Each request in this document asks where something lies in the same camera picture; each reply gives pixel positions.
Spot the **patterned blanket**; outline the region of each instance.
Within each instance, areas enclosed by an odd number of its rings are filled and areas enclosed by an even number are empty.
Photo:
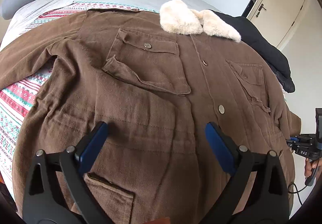
[[[64,8],[52,10],[40,15],[17,37],[41,24],[91,8],[133,9],[136,7],[109,3],[75,2]],[[6,182],[6,185],[12,197],[12,159],[19,130],[25,116],[33,106],[40,87],[50,77],[53,71],[53,64],[54,59],[51,59],[35,74],[11,84],[0,91],[0,167],[2,174],[6,175],[4,177],[11,182]]]

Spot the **brown jacket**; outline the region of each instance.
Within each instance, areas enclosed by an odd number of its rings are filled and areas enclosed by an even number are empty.
[[[243,42],[170,34],[151,12],[89,10],[43,24],[0,52],[0,89],[52,56],[53,73],[23,122],[14,153],[20,213],[35,152],[63,151],[98,121],[112,123],[111,134],[85,181],[116,224],[168,216],[188,224],[204,217],[229,179],[205,138],[209,121],[237,145],[275,150],[287,184],[294,181],[285,142],[291,114],[275,75]]]

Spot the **human hand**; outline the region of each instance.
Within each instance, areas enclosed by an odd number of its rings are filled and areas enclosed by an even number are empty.
[[[312,168],[315,169],[316,167],[319,167],[318,172],[316,173],[316,178],[318,179],[320,177],[321,171],[322,171],[321,166],[322,166],[322,158],[320,158],[318,161],[314,161],[314,162],[310,162],[309,159],[305,159],[305,171],[304,171],[305,177],[311,176]]]

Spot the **mattress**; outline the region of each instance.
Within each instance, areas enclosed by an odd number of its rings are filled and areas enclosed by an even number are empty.
[[[39,25],[69,14],[90,8],[139,8],[158,12],[169,0],[37,0],[21,8],[13,17],[0,50],[20,35]],[[190,8],[214,9],[200,0],[183,0]],[[40,87],[51,75],[54,60],[51,59],[35,74],[0,91],[0,171],[10,194],[12,188],[12,159],[19,130],[25,116],[33,106]]]

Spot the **door lock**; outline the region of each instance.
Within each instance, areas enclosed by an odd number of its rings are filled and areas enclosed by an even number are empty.
[[[258,15],[260,14],[261,9],[267,10],[264,8],[264,4],[261,4],[260,7],[258,8],[258,13],[257,13],[256,17],[258,17]]]

